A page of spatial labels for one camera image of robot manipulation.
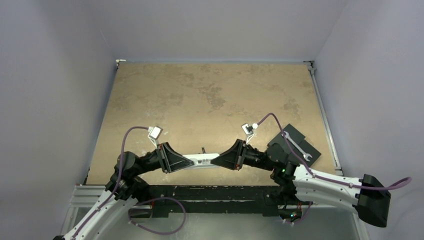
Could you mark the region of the white remote control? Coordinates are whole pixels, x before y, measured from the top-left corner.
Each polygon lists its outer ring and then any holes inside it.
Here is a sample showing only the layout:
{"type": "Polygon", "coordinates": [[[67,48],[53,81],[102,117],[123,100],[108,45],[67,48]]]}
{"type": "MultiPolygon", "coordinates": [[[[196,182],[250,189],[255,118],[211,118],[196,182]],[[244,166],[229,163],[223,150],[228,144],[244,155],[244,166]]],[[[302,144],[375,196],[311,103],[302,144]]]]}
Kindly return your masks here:
{"type": "Polygon", "coordinates": [[[185,154],[185,158],[191,160],[193,165],[186,167],[185,170],[218,168],[218,165],[212,164],[211,161],[219,156],[218,153],[199,153],[185,154]]]}

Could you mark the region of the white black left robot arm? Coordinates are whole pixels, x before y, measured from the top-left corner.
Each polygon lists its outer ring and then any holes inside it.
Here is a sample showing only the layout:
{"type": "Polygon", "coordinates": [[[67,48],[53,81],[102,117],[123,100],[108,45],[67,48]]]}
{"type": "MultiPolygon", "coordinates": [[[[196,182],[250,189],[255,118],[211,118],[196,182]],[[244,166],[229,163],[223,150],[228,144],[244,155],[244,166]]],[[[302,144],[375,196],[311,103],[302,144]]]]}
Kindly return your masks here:
{"type": "Polygon", "coordinates": [[[182,203],[172,197],[152,197],[151,186],[140,175],[157,169],[172,173],[193,166],[192,160],[173,151],[167,143],[139,157],[122,151],[115,174],[105,185],[105,190],[88,213],[68,233],[55,236],[56,240],[99,240],[112,226],[136,205],[148,205],[172,201],[178,204],[185,215],[182,203]]]}

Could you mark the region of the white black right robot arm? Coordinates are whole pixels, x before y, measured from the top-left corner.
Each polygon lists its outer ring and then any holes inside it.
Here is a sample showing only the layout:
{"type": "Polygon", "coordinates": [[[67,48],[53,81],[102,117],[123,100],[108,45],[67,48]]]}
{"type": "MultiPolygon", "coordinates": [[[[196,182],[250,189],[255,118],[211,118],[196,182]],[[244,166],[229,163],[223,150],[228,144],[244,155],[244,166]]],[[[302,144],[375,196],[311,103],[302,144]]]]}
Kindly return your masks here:
{"type": "Polygon", "coordinates": [[[269,195],[276,201],[330,205],[356,213],[362,221],[375,227],[387,226],[391,194],[383,190],[372,175],[357,178],[325,173],[324,177],[329,179],[325,181],[318,178],[319,171],[308,171],[303,164],[291,160],[278,143],[261,152],[240,139],[212,159],[211,164],[230,170],[248,165],[270,171],[270,178],[279,185],[278,192],[269,195]]]}

